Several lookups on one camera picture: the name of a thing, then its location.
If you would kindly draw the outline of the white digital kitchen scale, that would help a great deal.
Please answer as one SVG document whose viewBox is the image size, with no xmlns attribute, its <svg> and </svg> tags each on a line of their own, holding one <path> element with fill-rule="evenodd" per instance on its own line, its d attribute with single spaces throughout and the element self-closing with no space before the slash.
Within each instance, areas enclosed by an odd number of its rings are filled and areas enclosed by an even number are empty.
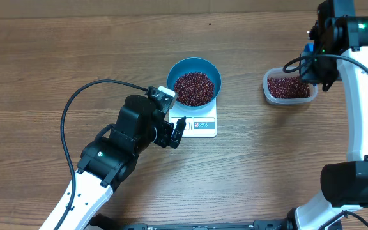
<svg viewBox="0 0 368 230">
<path fill-rule="evenodd" d="M 169 111 L 169 122 L 186 117 L 183 137 L 213 138 L 217 135 L 217 99 L 200 107 L 189 107 L 179 102 Z"/>
</svg>

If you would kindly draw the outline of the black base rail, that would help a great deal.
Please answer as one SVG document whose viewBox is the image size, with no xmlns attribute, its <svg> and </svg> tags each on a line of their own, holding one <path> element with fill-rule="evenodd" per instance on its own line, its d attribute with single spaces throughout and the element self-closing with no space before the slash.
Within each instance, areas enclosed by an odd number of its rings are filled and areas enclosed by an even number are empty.
<svg viewBox="0 0 368 230">
<path fill-rule="evenodd" d="M 126 230 L 281 230 L 287 229 L 283 227 L 283 220 L 257 220 L 253 223 L 219 223 L 219 224 L 166 224 L 166 225 L 149 225 L 149 224 L 118 224 L 115 220 L 98 214 L 93 217 L 86 229 L 126 229 Z"/>
</svg>

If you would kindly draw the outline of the teal metal bowl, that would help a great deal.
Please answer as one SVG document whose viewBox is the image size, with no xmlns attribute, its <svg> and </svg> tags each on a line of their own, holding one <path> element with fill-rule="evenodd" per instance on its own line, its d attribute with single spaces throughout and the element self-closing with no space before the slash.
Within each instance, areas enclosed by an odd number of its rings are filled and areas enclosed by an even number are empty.
<svg viewBox="0 0 368 230">
<path fill-rule="evenodd" d="M 199 57 L 190 57 L 177 62 L 167 75 L 167 87 L 173 90 L 174 83 L 182 75 L 189 72 L 203 72 L 214 83 L 214 98 L 217 98 L 222 89 L 222 77 L 218 68 L 208 60 Z"/>
</svg>

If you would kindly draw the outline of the blue plastic measuring scoop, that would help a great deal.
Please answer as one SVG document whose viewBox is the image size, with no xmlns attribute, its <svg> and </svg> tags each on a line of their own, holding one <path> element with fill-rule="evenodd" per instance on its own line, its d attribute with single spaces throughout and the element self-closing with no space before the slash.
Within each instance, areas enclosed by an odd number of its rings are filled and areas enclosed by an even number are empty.
<svg viewBox="0 0 368 230">
<path fill-rule="evenodd" d="M 314 44 L 313 43 L 307 43 L 305 45 L 305 48 L 303 50 L 304 52 L 314 52 Z"/>
</svg>

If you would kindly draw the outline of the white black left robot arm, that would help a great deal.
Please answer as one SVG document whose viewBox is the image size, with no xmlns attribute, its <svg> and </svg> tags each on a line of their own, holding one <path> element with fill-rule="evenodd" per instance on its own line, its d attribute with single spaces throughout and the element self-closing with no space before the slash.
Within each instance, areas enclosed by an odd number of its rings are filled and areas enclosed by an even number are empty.
<svg viewBox="0 0 368 230">
<path fill-rule="evenodd" d="M 75 179 L 42 229 L 84 229 L 119 185 L 134 171 L 151 143 L 177 148 L 186 125 L 165 121 L 175 97 L 166 93 L 128 96 L 115 124 L 103 128 L 80 155 Z"/>
</svg>

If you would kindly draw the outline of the red adzuki beans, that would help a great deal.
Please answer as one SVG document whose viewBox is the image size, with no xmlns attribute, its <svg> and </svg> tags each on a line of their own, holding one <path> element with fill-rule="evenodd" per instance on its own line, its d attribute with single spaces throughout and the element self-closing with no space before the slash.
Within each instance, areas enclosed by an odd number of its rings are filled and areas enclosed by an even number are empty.
<svg viewBox="0 0 368 230">
<path fill-rule="evenodd" d="M 311 96 L 310 87 L 299 77 L 269 78 L 269 93 L 280 99 L 308 98 Z"/>
</svg>

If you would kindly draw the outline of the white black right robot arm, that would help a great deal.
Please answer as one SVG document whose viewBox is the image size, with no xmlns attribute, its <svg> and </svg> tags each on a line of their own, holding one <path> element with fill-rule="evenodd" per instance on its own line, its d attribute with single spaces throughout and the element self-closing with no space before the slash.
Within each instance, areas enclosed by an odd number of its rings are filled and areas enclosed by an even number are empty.
<svg viewBox="0 0 368 230">
<path fill-rule="evenodd" d="M 368 16 L 359 17 L 353 1 L 326 0 L 309 31 L 313 49 L 288 62 L 283 71 L 298 72 L 303 82 L 328 91 L 344 86 L 349 125 L 347 160 L 321 172 L 321 190 L 307 204 L 292 209 L 284 229 L 340 229 L 340 219 L 368 208 Z"/>
</svg>

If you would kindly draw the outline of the clear plastic container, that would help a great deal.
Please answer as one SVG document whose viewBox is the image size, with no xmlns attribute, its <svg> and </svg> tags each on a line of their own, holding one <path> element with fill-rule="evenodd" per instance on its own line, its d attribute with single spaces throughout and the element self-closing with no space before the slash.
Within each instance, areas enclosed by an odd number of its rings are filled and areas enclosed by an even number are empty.
<svg viewBox="0 0 368 230">
<path fill-rule="evenodd" d="M 313 101 L 318 93 L 318 87 L 315 84 L 308 84 L 310 87 L 311 96 L 308 98 L 297 98 L 297 99 L 280 99 L 273 97 L 268 90 L 268 79 L 269 78 L 282 78 L 282 77 L 299 77 L 298 74 L 295 73 L 285 73 L 282 70 L 282 67 L 272 68 L 268 70 L 263 77 L 263 91 L 266 98 L 266 101 L 272 105 L 295 105 L 295 104 L 305 104 Z"/>
</svg>

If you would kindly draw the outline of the red beans in bowl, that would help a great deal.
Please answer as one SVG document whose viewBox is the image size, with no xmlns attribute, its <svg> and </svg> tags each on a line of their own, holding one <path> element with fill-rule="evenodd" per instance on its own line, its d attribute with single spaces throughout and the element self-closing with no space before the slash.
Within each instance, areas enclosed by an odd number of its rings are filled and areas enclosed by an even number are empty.
<svg viewBox="0 0 368 230">
<path fill-rule="evenodd" d="M 198 107 L 213 99 L 215 85 L 205 73 L 189 72 L 176 80 L 173 90 L 178 94 L 179 103 Z"/>
</svg>

